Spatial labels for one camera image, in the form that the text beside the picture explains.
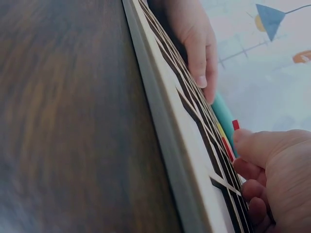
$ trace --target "finger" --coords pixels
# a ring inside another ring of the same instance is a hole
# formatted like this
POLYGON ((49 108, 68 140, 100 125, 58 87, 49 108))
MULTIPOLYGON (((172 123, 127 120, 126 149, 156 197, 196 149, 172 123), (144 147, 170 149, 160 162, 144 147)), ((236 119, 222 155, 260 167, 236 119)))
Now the finger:
POLYGON ((184 42, 187 55, 188 66, 191 75, 199 88, 207 86, 206 80, 206 40, 203 34, 193 33, 184 42))
POLYGON ((263 169, 271 156, 310 139, 311 133, 301 130, 251 133, 240 129, 233 134, 234 145, 239 156, 263 169))
POLYGON ((204 95, 209 104, 215 99, 216 86, 218 77, 218 56, 217 42, 212 27, 208 30, 206 46, 206 78, 207 87, 204 89, 204 95))
POLYGON ((260 198, 253 198, 249 202, 248 210, 249 218, 253 225, 257 226, 260 224, 267 215, 266 204, 260 198))
POLYGON ((270 210, 270 205, 267 198, 266 188, 262 186, 258 181, 248 180, 241 188, 241 194, 246 201, 250 201, 253 198, 260 198, 266 204, 267 211, 270 210))
POLYGON ((255 233, 264 233, 272 226, 270 218, 266 215, 263 221, 256 226, 255 233))
POLYGON ((268 229, 266 230, 266 233, 280 233, 275 225, 270 225, 268 229))
POLYGON ((237 158, 233 162, 233 168, 246 180, 257 180, 261 185, 266 186, 266 173, 261 167, 248 163, 242 158, 237 158))

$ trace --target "orange shape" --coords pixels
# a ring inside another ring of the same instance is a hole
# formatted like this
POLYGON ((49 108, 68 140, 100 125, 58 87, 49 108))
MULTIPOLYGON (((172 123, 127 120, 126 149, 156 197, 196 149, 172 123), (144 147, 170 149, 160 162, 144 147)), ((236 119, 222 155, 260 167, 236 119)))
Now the orange shape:
POLYGON ((293 57, 293 61, 294 63, 307 63, 308 61, 311 61, 311 50, 297 53, 293 57))

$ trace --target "wooden table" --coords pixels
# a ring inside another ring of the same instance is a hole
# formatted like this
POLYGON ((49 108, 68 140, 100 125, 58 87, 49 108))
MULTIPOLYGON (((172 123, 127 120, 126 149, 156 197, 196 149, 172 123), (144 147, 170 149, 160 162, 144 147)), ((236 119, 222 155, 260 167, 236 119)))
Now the wooden table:
POLYGON ((0 232, 181 232, 121 0, 0 1, 0 232))

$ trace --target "blue triangle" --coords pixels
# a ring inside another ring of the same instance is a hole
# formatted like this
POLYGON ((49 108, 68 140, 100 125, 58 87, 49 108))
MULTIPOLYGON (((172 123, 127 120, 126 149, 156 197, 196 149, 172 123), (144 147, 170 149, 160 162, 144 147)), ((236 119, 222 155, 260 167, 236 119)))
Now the blue triangle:
POLYGON ((268 6, 256 4, 262 25, 265 28, 270 41, 273 41, 276 32, 286 13, 268 6))

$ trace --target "fingernail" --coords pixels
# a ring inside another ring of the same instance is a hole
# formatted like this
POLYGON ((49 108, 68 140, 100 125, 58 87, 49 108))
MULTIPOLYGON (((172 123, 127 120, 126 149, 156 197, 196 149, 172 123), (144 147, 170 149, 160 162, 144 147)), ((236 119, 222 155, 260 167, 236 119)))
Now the fingernail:
POLYGON ((252 132, 250 132, 249 130, 244 130, 244 129, 236 130, 232 136, 233 142, 238 143, 239 141, 249 136, 251 133, 252 132))
POLYGON ((196 80, 196 84, 198 85, 199 88, 205 88, 207 86, 207 81, 205 76, 200 76, 196 80))

